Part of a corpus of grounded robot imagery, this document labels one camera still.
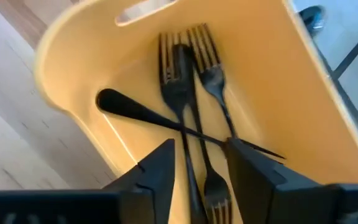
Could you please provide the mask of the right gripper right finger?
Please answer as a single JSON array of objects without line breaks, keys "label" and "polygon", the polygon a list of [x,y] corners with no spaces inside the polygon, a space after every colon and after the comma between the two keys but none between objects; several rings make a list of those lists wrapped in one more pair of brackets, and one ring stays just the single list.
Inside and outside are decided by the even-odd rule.
[{"label": "right gripper right finger", "polygon": [[229,176],[244,223],[311,223],[323,186],[251,149],[224,144]]}]

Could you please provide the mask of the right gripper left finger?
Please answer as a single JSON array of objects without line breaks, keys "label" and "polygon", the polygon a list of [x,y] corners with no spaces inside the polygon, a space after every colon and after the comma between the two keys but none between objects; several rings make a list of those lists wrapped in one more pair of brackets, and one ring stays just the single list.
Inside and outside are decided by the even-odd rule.
[{"label": "right gripper left finger", "polygon": [[115,194],[107,223],[168,223],[175,182],[175,140],[167,139],[103,189]]}]

